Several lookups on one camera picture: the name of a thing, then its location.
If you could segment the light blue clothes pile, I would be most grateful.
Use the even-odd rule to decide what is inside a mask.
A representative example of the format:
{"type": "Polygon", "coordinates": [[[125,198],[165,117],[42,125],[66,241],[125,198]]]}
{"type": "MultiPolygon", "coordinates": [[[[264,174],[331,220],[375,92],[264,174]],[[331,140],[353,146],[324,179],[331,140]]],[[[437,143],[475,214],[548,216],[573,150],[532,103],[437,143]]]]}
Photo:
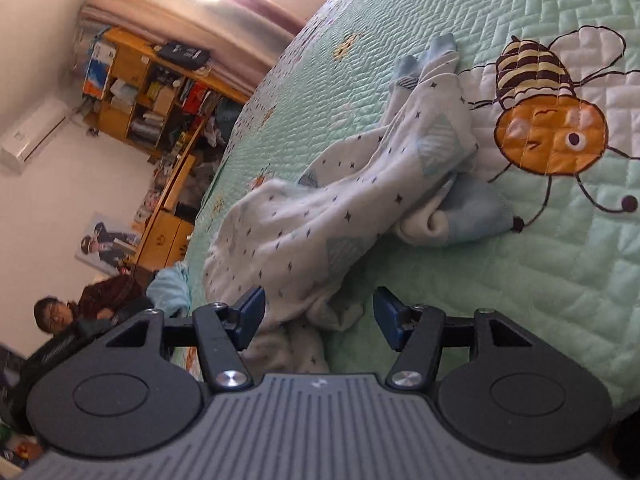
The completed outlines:
{"type": "Polygon", "coordinates": [[[146,288],[153,307],[170,318],[183,318],[192,306],[189,269],[183,261],[159,270],[146,288]]]}

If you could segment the pilot children poster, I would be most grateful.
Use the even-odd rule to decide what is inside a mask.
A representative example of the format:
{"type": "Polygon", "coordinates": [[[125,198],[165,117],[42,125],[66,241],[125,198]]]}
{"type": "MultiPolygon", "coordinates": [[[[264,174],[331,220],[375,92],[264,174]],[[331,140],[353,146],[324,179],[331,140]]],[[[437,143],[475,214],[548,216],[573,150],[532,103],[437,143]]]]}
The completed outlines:
{"type": "Polygon", "coordinates": [[[141,240],[130,224],[95,212],[76,246],[75,258],[106,275],[114,276],[141,240]]]}

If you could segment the green quilted bee bedspread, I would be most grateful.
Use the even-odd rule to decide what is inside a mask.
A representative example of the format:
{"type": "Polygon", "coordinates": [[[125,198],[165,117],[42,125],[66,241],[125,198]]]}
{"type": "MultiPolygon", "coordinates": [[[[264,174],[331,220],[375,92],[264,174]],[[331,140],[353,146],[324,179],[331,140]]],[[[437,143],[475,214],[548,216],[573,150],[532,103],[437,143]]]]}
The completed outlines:
{"type": "Polygon", "coordinates": [[[384,372],[378,286],[639,394],[639,0],[329,0],[236,121],[183,265],[243,360],[384,372]]]}

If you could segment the white dotted baby garment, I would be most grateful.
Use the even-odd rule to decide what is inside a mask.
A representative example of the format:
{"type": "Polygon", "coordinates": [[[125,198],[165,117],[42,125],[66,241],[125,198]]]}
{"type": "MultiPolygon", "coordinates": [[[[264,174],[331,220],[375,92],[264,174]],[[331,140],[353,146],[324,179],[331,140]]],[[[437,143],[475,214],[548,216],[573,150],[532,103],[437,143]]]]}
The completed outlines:
{"type": "Polygon", "coordinates": [[[473,172],[478,144],[458,61],[449,35],[400,58],[374,129],[229,209],[205,259],[204,292],[233,304],[251,288],[265,291],[262,324],[241,354],[253,376],[326,371],[321,333],[356,320],[332,297],[382,235],[444,247],[512,229],[512,207],[473,172]]]}

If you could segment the seated person with glasses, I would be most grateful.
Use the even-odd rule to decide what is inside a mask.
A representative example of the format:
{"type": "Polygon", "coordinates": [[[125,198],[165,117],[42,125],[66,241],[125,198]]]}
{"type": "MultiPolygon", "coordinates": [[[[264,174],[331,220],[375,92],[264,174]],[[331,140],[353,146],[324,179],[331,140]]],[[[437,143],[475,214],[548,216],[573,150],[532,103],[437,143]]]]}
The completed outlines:
{"type": "Polygon", "coordinates": [[[128,274],[88,285],[77,301],[49,296],[34,305],[36,324],[51,338],[24,359],[13,386],[1,387],[1,418],[21,434],[34,433],[26,415],[27,398],[36,382],[73,351],[104,333],[106,324],[118,324],[153,307],[138,281],[128,274]]]}

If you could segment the pink curtain left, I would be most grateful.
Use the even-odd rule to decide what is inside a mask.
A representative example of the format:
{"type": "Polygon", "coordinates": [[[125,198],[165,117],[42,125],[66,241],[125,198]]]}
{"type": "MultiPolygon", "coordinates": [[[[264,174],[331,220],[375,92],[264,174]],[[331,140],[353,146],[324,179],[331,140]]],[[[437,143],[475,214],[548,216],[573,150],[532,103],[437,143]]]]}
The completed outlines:
{"type": "Polygon", "coordinates": [[[271,0],[85,0],[79,15],[210,54],[210,72],[249,96],[305,22],[271,0]]]}

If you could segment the dark hanging tote bag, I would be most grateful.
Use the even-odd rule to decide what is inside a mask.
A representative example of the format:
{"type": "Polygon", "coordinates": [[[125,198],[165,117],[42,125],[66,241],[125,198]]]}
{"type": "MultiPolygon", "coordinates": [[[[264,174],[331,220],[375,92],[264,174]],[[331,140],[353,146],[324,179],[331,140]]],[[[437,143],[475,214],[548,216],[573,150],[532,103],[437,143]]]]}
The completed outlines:
{"type": "Polygon", "coordinates": [[[163,60],[185,70],[199,70],[210,60],[208,51],[182,44],[179,41],[167,41],[164,44],[159,44],[156,53],[163,60]]]}

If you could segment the white wall air conditioner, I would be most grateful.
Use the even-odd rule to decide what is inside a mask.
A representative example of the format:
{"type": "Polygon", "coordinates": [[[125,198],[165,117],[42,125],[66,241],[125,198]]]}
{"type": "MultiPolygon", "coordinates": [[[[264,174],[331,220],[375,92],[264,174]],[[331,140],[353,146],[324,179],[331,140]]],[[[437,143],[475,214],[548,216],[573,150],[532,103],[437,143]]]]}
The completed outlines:
{"type": "Polygon", "coordinates": [[[66,121],[67,105],[58,99],[48,99],[24,122],[7,133],[1,142],[1,163],[21,174],[29,162],[41,151],[66,121]]]}

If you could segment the wooden bookshelf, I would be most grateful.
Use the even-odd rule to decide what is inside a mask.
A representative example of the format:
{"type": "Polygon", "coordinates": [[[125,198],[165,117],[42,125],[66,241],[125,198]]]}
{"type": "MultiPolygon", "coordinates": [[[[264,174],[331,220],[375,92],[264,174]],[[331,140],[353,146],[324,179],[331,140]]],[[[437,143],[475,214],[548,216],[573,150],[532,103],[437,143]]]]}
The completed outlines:
{"type": "Polygon", "coordinates": [[[220,101],[248,100],[209,70],[187,70],[161,58],[159,50],[109,28],[94,40],[82,85],[91,101],[89,128],[155,158],[200,132],[220,101]]]}

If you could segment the wooden desk with drawers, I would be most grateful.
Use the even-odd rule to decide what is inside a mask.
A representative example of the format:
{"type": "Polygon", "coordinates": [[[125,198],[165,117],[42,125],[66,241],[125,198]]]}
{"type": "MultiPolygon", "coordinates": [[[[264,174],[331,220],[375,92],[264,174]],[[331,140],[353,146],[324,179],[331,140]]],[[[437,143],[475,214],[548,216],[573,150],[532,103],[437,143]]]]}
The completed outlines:
{"type": "Polygon", "coordinates": [[[204,124],[201,122],[177,155],[174,168],[149,221],[146,222],[140,244],[130,258],[134,270],[142,269],[153,273],[173,266],[186,255],[194,224],[179,218],[175,210],[186,179],[195,164],[193,150],[203,128],[204,124]]]}

